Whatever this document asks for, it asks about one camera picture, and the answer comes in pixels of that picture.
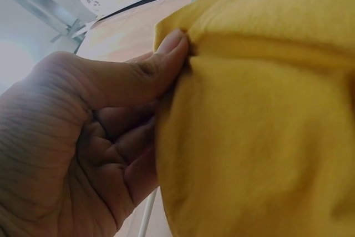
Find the palm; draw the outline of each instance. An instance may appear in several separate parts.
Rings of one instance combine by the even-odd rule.
[[[100,123],[82,130],[67,181],[74,204],[72,236],[113,236],[157,186],[153,121],[148,122],[153,113],[152,104],[104,109],[96,115]]]

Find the white wall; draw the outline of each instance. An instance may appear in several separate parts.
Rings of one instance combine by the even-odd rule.
[[[88,11],[80,0],[54,0],[82,21],[90,22],[95,15]],[[76,45],[65,38],[52,44],[50,40],[58,32],[46,25],[40,19],[22,8],[13,0],[0,0],[0,42],[10,41],[24,47],[32,59],[38,62],[50,52],[63,50],[73,52]],[[9,60],[17,60],[9,56],[2,56],[0,51],[0,65],[4,68]]]

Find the yellow fabric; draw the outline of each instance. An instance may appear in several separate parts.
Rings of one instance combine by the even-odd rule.
[[[158,116],[175,237],[355,236],[355,0],[198,0]]]

